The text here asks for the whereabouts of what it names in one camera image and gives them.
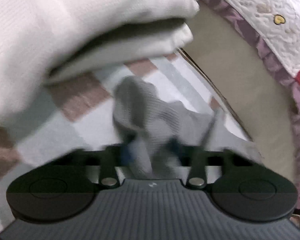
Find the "grey waffle knit shirt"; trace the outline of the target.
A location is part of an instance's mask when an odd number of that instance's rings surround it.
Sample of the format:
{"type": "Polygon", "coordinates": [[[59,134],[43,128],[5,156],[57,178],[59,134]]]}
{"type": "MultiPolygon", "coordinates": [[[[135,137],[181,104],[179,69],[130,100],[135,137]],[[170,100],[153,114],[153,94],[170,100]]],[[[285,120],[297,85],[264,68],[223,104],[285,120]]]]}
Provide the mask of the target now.
{"type": "Polygon", "coordinates": [[[113,121],[127,152],[123,159],[136,179],[187,178],[180,156],[186,146],[202,150],[234,152],[261,163],[255,144],[226,128],[221,108],[196,113],[182,102],[165,102],[156,87],[137,76],[128,76],[115,89],[113,121]]]}

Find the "folded cream white garment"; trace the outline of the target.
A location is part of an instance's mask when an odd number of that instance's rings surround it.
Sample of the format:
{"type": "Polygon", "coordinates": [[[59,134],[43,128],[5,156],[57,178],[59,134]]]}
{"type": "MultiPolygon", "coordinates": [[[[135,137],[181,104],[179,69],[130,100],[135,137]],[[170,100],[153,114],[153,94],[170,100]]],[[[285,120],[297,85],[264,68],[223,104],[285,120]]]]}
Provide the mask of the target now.
{"type": "Polygon", "coordinates": [[[198,0],[0,0],[0,126],[92,39],[125,24],[186,21],[198,10],[198,0]]]}

